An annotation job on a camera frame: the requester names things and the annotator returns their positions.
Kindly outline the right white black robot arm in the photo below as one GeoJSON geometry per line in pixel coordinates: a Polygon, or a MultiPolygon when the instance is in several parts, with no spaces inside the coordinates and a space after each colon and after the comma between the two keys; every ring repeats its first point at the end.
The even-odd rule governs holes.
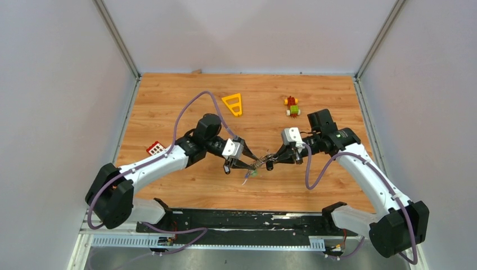
{"type": "Polygon", "coordinates": [[[265,162],[267,170],[275,164],[302,164],[307,159],[305,186],[319,184],[333,161],[358,183],[371,202],[374,213],[336,202],[322,209],[321,227],[329,235],[340,230],[354,232],[371,241],[383,257],[396,254],[417,264],[417,246],[425,241],[429,208],[423,201],[412,201],[377,167],[359,137],[350,129],[339,129],[328,109],[307,115],[311,131],[302,137],[297,127],[282,131],[282,146],[265,162]]]}

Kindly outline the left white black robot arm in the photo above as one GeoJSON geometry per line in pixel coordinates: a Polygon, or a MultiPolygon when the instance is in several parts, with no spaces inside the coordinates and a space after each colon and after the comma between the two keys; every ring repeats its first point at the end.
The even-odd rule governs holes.
{"type": "Polygon", "coordinates": [[[216,114],[205,114],[196,128],[176,139],[169,147],[122,168],[112,163],[103,165],[85,196],[89,206],[88,214],[95,214],[100,225],[92,229],[106,227],[113,229],[126,221],[151,223],[158,232],[166,232],[172,226],[172,217],[155,200],[135,199],[135,194],[153,181],[170,173],[186,169],[210,153],[224,158],[224,172],[231,169],[253,167],[240,160],[245,155],[253,160],[257,157],[247,147],[241,137],[232,135],[223,139],[219,132],[225,126],[216,114]]]}

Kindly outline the metal keyring with keys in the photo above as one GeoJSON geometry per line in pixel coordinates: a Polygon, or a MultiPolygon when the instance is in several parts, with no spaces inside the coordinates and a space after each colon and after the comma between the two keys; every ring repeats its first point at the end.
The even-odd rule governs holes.
{"type": "Polygon", "coordinates": [[[273,153],[267,153],[264,156],[260,157],[258,160],[255,160],[252,163],[252,167],[257,170],[258,168],[262,167],[264,164],[266,164],[268,161],[273,160],[274,154],[273,153]]]}

